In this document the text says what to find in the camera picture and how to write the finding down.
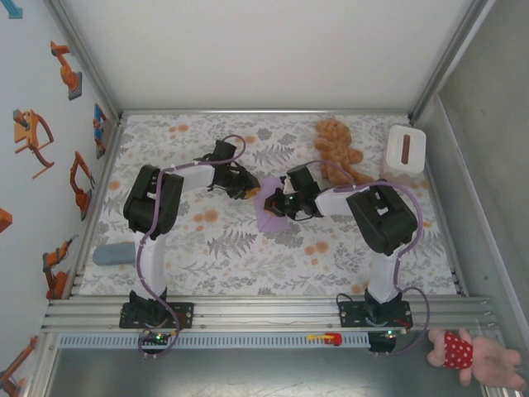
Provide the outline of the aluminium frame post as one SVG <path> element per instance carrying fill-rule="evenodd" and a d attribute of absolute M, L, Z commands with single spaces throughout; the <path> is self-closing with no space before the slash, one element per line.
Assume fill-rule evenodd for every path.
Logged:
<path fill-rule="evenodd" d="M 87 47 L 87 41 L 83 38 L 78 25 L 65 0 L 42 0 L 53 17 L 56 26 L 61 30 L 67 45 L 73 51 L 74 57 L 88 76 L 94 90 L 102 99 L 109 113 L 114 119 L 119 120 L 122 109 L 114 98 L 112 91 L 103 78 L 102 73 L 94 62 L 93 54 Z"/>
<path fill-rule="evenodd" d="M 424 113 L 428 103 L 438 93 L 453 69 L 458 65 L 461 56 L 466 52 L 485 18 L 497 0 L 470 0 L 469 6 L 456 26 L 446 48 L 443 50 L 431 76 L 418 97 L 408 121 L 413 125 Z"/>

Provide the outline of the pink plush toy polka dots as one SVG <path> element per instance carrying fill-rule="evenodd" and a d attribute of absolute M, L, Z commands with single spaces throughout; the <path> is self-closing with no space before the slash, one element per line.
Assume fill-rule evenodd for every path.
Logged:
<path fill-rule="evenodd" d="M 484 337 L 471 337 L 465 329 L 457 334 L 441 329 L 428 332 L 433 349 L 427 360 L 434 367 L 445 367 L 460 373 L 460 383 L 470 385 L 476 379 L 483 385 L 523 392 L 527 383 L 517 373 L 521 354 Z"/>

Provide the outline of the brown teddy bear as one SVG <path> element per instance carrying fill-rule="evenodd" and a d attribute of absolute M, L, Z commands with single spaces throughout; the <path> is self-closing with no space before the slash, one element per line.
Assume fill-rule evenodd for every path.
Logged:
<path fill-rule="evenodd" d="M 346 124 L 336 119 L 326 119 L 319 121 L 315 129 L 317 139 L 314 148 L 326 161 L 321 165 L 323 179 L 335 186 L 349 184 L 350 178 L 356 185 L 374 182 L 371 176 L 352 167 L 364 159 L 364 154 L 352 146 L 350 128 Z"/>

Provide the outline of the aluminium side frame rail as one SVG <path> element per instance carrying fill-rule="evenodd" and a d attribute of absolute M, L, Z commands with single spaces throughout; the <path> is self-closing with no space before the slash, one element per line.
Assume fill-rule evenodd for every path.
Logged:
<path fill-rule="evenodd" d="M 102 206 L 107 192 L 107 184 L 110 180 L 112 167 L 114 166 L 115 160 L 117 158 L 117 152 L 121 145 L 121 138 L 125 125 L 126 117 L 122 115 L 117 121 L 116 126 L 112 129 L 112 137 L 110 138 L 107 154 L 105 155 L 104 167 L 102 168 L 102 174 L 96 188 L 93 206 L 88 211 L 87 221 L 82 235 L 82 240 L 79 245 L 78 255 L 76 256 L 75 263 L 70 269 L 69 277 L 65 283 L 63 295 L 61 297 L 62 299 L 69 299 L 73 294 L 76 294 L 74 290 L 82 284 L 93 237 L 96 232 L 99 217 L 102 213 Z"/>
<path fill-rule="evenodd" d="M 424 232 L 417 247 L 405 260 L 403 280 L 407 285 L 422 288 L 427 294 L 466 298 L 468 288 L 441 201 L 443 189 L 439 183 L 442 178 L 436 175 L 444 165 L 437 161 L 443 159 L 446 139 L 432 125 L 425 124 L 421 129 L 427 136 L 426 165 L 412 191 L 423 195 L 419 202 L 424 216 Z"/>

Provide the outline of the blue orange clamp wall sticker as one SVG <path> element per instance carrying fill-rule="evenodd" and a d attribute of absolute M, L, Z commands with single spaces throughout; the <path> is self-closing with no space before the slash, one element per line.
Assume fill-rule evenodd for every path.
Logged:
<path fill-rule="evenodd" d="M 104 156 L 107 149 L 107 117 L 97 103 L 94 104 L 93 139 L 95 142 L 96 158 Z"/>

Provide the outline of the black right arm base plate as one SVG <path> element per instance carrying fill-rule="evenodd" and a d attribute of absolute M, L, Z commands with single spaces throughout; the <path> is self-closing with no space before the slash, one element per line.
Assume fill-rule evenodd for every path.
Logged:
<path fill-rule="evenodd" d="M 405 328 L 413 326 L 409 302 L 402 294 L 387 303 L 379 303 L 365 291 L 365 300 L 354 300 L 347 294 L 336 296 L 341 326 L 343 328 Z"/>

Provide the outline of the blue grey cloth roll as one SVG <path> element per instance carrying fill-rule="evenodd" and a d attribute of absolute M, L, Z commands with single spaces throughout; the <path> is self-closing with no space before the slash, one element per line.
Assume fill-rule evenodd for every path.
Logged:
<path fill-rule="evenodd" d="M 136 260 L 134 242 L 118 242 L 98 246 L 93 252 L 95 265 L 130 265 Z"/>

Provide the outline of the floral print table mat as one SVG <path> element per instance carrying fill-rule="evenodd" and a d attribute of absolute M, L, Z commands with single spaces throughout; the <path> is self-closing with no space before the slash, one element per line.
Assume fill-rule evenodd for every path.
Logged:
<path fill-rule="evenodd" d="M 212 151 L 230 134 L 246 142 L 241 164 L 258 179 L 283 175 L 314 160 L 316 124 L 335 118 L 350 128 L 353 147 L 364 152 L 354 169 L 379 176 L 389 129 L 408 124 L 407 115 L 176 114 L 129 115 L 117 148 L 102 213 L 88 254 L 79 293 L 128 295 L 134 264 L 96 265 L 95 249 L 133 241 L 122 209 L 144 164 L 160 168 L 189 162 Z M 424 232 L 404 257 L 399 286 L 426 294 L 457 294 L 424 176 L 409 189 L 421 204 Z M 165 279 L 180 295 L 335 295 L 362 294 L 371 279 L 372 254 L 352 218 L 289 222 L 287 230 L 258 229 L 253 200 L 233 200 L 220 190 L 183 194 L 179 217 L 167 238 Z"/>

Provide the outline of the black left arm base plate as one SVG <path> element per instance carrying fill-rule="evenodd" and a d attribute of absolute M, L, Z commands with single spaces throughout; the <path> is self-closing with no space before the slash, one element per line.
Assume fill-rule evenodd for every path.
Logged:
<path fill-rule="evenodd" d="M 144 299 L 136 292 L 129 294 L 129 301 L 125 302 L 120 312 L 119 328 L 191 328 L 193 324 L 194 304 L 167 303 L 174 312 L 169 310 L 156 299 Z"/>

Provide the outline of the aluminium front frame rail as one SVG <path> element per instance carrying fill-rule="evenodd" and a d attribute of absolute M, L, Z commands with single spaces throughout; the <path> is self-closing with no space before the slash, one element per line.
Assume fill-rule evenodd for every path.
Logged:
<path fill-rule="evenodd" d="M 430 315 L 432 328 L 483 330 L 498 326 L 493 305 L 486 298 L 462 298 L 459 295 L 433 295 L 430 308 L 416 295 L 410 303 L 416 330 Z M 192 302 L 192 330 L 198 332 L 296 332 L 326 331 L 341 326 L 333 297 L 318 296 L 174 296 L 176 302 Z M 49 303 L 41 325 L 42 332 L 118 331 L 125 295 L 75 295 Z"/>

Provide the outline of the orange gripper wall sticker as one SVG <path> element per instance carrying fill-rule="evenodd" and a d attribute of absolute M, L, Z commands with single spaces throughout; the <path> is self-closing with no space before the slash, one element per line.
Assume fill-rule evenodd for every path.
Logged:
<path fill-rule="evenodd" d="M 41 153 L 45 147 L 55 141 L 53 133 L 45 119 L 32 109 L 25 112 L 19 109 L 14 110 L 12 117 L 15 123 L 13 132 L 14 142 L 24 143 L 23 146 L 15 149 L 15 153 L 18 154 L 22 151 L 29 150 L 42 165 L 42 169 L 32 176 L 33 179 L 36 179 L 55 164 L 54 161 L 46 160 Z M 42 127 L 47 136 L 47 141 L 42 144 L 38 138 L 39 127 Z"/>

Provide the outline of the purple square paper sheet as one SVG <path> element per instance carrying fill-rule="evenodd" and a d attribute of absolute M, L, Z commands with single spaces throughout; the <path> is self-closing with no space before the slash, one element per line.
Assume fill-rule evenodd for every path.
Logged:
<path fill-rule="evenodd" d="M 265 210 L 265 200 L 283 185 L 278 177 L 260 180 L 260 191 L 254 197 L 254 208 L 259 232 L 282 232 L 290 228 L 286 217 L 280 218 Z"/>

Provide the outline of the aluminium back frame rail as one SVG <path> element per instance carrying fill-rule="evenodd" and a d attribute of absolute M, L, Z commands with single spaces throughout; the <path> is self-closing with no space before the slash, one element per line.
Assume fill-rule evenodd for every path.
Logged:
<path fill-rule="evenodd" d="M 123 117 L 132 115 L 177 115 L 177 114 L 317 114 L 317 115 L 405 115 L 409 112 L 399 108 L 159 108 L 125 109 Z"/>

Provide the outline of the white tissue box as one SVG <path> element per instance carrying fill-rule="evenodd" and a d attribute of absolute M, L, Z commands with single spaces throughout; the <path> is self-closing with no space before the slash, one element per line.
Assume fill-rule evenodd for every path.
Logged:
<path fill-rule="evenodd" d="M 416 128 L 393 125 L 384 148 L 380 177 L 410 184 L 422 174 L 426 163 L 427 136 Z"/>

